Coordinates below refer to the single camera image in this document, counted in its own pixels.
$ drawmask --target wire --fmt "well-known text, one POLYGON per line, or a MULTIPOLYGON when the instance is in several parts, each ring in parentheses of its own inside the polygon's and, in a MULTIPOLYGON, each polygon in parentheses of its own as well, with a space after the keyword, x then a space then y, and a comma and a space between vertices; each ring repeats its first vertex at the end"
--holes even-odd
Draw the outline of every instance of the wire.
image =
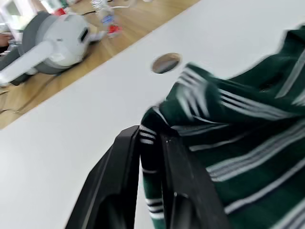
MULTIPOLYGON (((3 112, 5 111, 11 111, 13 112, 14 114, 15 113, 20 113, 21 111, 23 111, 31 102, 33 102, 34 99, 37 98, 38 95, 40 95, 40 93, 57 77, 59 76, 60 74, 57 74, 57 75, 54 75, 52 78, 48 79, 40 88, 39 90, 35 93, 34 96, 32 96, 31 99, 29 99, 29 101, 27 101, 23 106, 21 106, 19 109, 17 110, 14 110, 14 109, 11 109, 11 108, 7 108, 7 109, 1 109, 0 110, 0 114, 2 114, 3 112)), ((5 100, 7 99, 7 95, 8 95, 8 92, 9 91, 4 91, 2 92, 1 94, 5 93, 6 94, 6 98, 5 100)))
POLYGON ((85 15, 91 14, 91 13, 96 13, 96 11, 94 10, 94 11, 86 12, 86 13, 82 14, 82 16, 85 16, 85 15))
POLYGON ((91 14, 91 13, 96 13, 96 11, 90 11, 90 12, 86 12, 83 14, 83 16, 87 15, 87 14, 91 14))
POLYGON ((86 59, 90 56, 90 54, 91 54, 91 53, 86 54, 81 62, 72 65, 70 68, 68 68, 68 69, 64 70, 63 72, 61 72, 61 73, 59 73, 59 74, 56 74, 56 75, 54 75, 52 78, 48 79, 48 80, 38 89, 38 91, 35 93, 35 95, 33 95, 31 99, 29 99, 23 106, 21 106, 21 107, 20 107, 19 109, 17 109, 17 110, 14 110, 14 109, 12 109, 12 108, 3 109, 9 91, 2 91, 2 92, 0 92, 0 96, 1 96, 1 95, 4 95, 4 96, 5 96, 5 99, 3 100, 3 105, 0 106, 0 114, 4 113, 5 111, 11 111, 13 114, 19 114, 19 115, 25 114, 25 113, 22 113, 22 111, 23 111, 31 102, 33 102, 34 99, 36 99, 36 98, 38 97, 38 95, 40 95, 40 94, 42 93, 42 91, 43 91, 51 82, 53 82, 53 80, 55 80, 58 76, 60 76, 60 75, 63 74, 64 72, 70 70, 72 67, 75 67, 76 65, 79 65, 80 63, 82 63, 84 60, 86 60, 86 59))

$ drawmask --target white machine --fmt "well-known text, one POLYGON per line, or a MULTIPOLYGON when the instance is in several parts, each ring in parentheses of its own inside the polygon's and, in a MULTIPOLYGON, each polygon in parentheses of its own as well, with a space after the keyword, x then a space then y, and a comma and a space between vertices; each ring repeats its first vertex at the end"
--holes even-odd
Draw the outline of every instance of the white machine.
POLYGON ((83 16, 39 12, 25 28, 22 45, 0 61, 0 86, 18 85, 37 72, 61 73, 83 60, 90 41, 83 16))

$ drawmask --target green striped fabric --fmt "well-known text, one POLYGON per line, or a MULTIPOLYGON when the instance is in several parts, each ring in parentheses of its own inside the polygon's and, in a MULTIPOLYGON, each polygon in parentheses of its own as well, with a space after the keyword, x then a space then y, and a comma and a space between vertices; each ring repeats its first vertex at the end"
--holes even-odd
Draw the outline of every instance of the green striped fabric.
POLYGON ((221 80, 188 64, 140 127, 144 189, 164 229, 160 132, 175 130, 206 167, 234 229, 305 228, 305 27, 278 54, 221 80))

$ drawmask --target desk hole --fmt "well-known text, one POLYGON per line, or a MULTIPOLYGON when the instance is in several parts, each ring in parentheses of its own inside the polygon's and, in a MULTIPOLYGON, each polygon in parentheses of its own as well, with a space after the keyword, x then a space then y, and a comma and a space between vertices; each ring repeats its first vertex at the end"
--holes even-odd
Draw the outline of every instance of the desk hole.
POLYGON ((181 56, 178 53, 167 53, 160 56, 152 64, 152 71, 157 74, 167 73, 173 70, 181 61, 181 56))

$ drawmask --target person's hand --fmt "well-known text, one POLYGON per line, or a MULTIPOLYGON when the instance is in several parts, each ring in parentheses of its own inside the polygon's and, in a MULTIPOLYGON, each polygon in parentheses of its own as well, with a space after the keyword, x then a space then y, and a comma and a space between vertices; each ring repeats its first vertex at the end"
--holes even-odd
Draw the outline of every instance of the person's hand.
POLYGON ((0 47, 6 47, 9 45, 11 36, 8 34, 0 34, 0 47))

